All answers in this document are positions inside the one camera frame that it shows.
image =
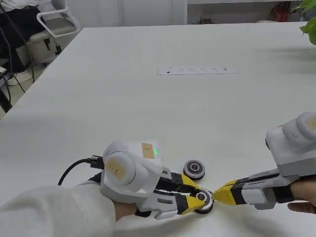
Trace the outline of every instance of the green plant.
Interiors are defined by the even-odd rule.
[[[316,10],[316,0],[304,0],[297,7],[293,8],[292,11],[300,8],[304,9],[302,13],[311,9]],[[316,45],[316,16],[312,17],[308,23],[300,27],[300,29],[304,34],[308,34],[310,42]]]

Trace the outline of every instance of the label sticker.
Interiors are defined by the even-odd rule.
[[[316,129],[316,117],[309,118],[308,120],[306,120],[305,124],[311,130],[315,130]]]
[[[124,178],[126,174],[126,170],[114,158],[110,158],[108,160],[107,164],[105,165],[105,169],[114,174],[114,176],[117,177],[117,179],[120,181]]]
[[[147,159],[155,159],[152,144],[142,143],[143,157]]]

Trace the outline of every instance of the hand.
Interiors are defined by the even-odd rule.
[[[116,221],[124,216],[134,215],[137,211],[136,204],[119,203],[115,201],[113,201],[113,204],[115,208]]]
[[[305,202],[289,203],[290,210],[316,214],[316,177],[293,183],[291,191],[295,200]]]

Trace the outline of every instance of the black bearing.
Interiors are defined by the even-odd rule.
[[[185,163],[183,173],[190,179],[197,181],[204,177],[205,167],[202,162],[193,159]]]

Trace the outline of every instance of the black cable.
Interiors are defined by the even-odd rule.
[[[81,163],[88,163],[90,164],[90,167],[92,168],[96,168],[96,169],[104,169],[104,163],[103,163],[103,158],[99,157],[99,156],[92,156],[91,158],[87,158],[87,159],[80,159],[78,161],[76,161],[75,163],[73,163],[71,166],[69,166],[68,169],[66,169],[66,171],[63,173],[63,175],[61,176],[58,185],[60,186],[64,179],[66,178],[67,174],[73,169],[75,168],[77,165],[81,164]]]
[[[35,82],[35,75],[34,75],[34,65],[33,65],[33,58],[31,57],[30,51],[29,51],[29,47],[27,46],[27,43],[24,39],[24,37],[22,36],[22,34],[20,33],[20,31],[18,30],[18,28],[15,26],[15,24],[13,23],[13,21],[10,19],[8,13],[4,10],[4,8],[2,7],[1,3],[0,3],[0,9],[3,11],[4,15],[6,16],[6,18],[8,19],[8,21],[10,22],[11,26],[14,28],[14,30],[16,31],[16,33],[20,36],[20,38],[22,39],[25,47],[26,47],[26,52],[28,54],[28,57],[30,58],[31,61],[31,68],[32,68],[32,77],[33,77],[33,83]]]
[[[9,102],[11,104],[11,92],[10,92],[10,89],[9,89],[9,85],[8,85],[8,82],[6,81],[4,75],[2,72],[0,72],[0,76],[3,78],[4,80],[4,84],[5,84],[5,87],[6,87],[6,90],[8,91],[8,96],[9,96]]]
[[[0,32],[1,32],[2,36],[3,36],[3,39],[4,39],[5,43],[6,43],[6,46],[7,46],[8,51],[9,51],[10,72],[11,72],[11,74],[13,75],[13,77],[15,78],[15,80],[18,82],[19,86],[21,87],[21,90],[25,93],[25,90],[24,90],[23,87],[21,86],[21,83],[18,81],[18,79],[15,77],[15,75],[14,75],[14,73],[13,73],[13,70],[12,70],[12,54],[11,54],[11,47],[10,47],[10,44],[9,44],[7,38],[5,37],[5,34],[4,34],[4,32],[3,32],[3,30],[2,30],[1,27],[0,27]]]
[[[89,160],[88,159],[80,159],[78,161],[76,161],[75,163],[73,163],[71,166],[69,166],[68,169],[66,169],[66,171],[63,173],[63,175],[61,176],[59,182],[58,182],[58,185],[60,186],[64,179],[66,178],[67,174],[74,168],[76,167],[77,165],[81,164],[81,163],[87,163]]]

